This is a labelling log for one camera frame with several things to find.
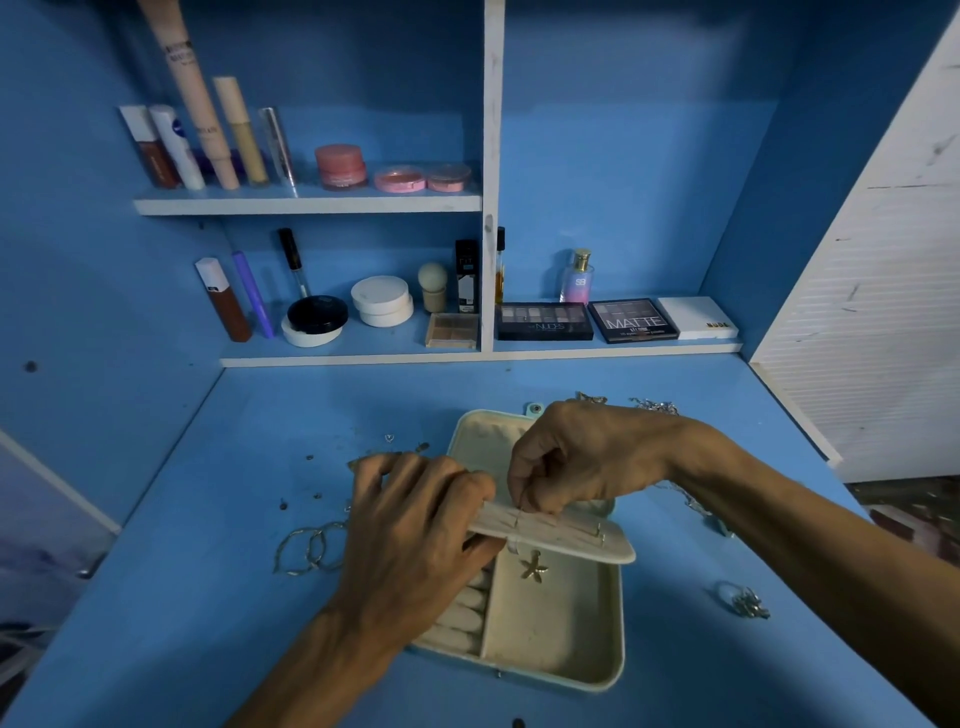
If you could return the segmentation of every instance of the jewelry box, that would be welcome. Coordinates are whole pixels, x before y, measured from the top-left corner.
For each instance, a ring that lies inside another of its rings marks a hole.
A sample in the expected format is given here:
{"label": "jewelry box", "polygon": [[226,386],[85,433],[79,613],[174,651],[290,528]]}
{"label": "jewelry box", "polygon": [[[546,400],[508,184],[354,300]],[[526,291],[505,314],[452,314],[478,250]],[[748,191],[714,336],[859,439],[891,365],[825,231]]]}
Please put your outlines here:
{"label": "jewelry box", "polygon": [[448,454],[496,480],[496,498],[470,528],[507,539],[507,547],[415,645],[554,685],[604,691],[623,671],[620,565],[636,554],[607,518],[612,501],[572,504],[559,516],[513,506],[510,456],[534,421],[491,410],[460,418]]}

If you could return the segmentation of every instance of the pink cosmetic jar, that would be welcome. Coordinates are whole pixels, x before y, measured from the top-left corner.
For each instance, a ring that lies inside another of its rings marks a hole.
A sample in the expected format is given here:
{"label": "pink cosmetic jar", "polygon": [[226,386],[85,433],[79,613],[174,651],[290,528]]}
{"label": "pink cosmetic jar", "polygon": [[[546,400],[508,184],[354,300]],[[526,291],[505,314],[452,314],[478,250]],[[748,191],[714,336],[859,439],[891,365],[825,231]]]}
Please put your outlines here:
{"label": "pink cosmetic jar", "polygon": [[367,183],[367,165],[356,144],[327,144],[314,150],[320,182],[327,189],[361,187]]}
{"label": "pink cosmetic jar", "polygon": [[373,175],[373,186],[381,192],[420,192],[426,189],[426,178],[417,167],[388,167]]}
{"label": "pink cosmetic jar", "polygon": [[434,192],[463,192],[469,179],[465,164],[441,164],[427,174],[426,185]]}

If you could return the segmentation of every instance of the black compact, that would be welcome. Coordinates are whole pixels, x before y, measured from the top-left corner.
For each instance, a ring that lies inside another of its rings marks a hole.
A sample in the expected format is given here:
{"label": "black compact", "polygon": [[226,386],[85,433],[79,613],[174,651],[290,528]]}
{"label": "black compact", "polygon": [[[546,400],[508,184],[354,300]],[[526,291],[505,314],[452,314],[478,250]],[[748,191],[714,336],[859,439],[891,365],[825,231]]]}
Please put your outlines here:
{"label": "black compact", "polygon": [[347,318],[347,304],[334,296],[307,296],[291,303],[287,309],[290,327],[310,335],[343,328]]}
{"label": "black compact", "polygon": [[582,303],[503,303],[496,308],[500,341],[590,341],[593,325]]}

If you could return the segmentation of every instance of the eyeshadow palette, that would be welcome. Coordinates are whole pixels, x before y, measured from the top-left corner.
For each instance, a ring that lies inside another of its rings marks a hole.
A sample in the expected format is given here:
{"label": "eyeshadow palette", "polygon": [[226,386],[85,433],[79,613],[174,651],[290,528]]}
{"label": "eyeshadow palette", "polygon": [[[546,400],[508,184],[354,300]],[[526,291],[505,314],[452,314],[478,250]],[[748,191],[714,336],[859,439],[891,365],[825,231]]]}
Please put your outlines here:
{"label": "eyeshadow palette", "polygon": [[500,341],[590,341],[593,325],[582,303],[504,303],[496,308]]}
{"label": "eyeshadow palette", "polygon": [[676,339],[679,335],[650,299],[598,301],[590,304],[590,314],[608,344]]}

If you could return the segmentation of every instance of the white shelf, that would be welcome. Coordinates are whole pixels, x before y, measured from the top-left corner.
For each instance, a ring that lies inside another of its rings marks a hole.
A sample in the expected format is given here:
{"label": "white shelf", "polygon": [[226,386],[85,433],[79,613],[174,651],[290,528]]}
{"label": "white shelf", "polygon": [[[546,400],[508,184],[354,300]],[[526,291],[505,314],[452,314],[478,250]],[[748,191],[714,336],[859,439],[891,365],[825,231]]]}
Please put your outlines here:
{"label": "white shelf", "polygon": [[331,192],[315,182],[296,189],[271,184],[227,191],[216,182],[197,192],[152,189],[133,200],[141,215],[317,215],[363,212],[480,212],[476,182],[463,192],[423,190],[396,195],[363,187]]}

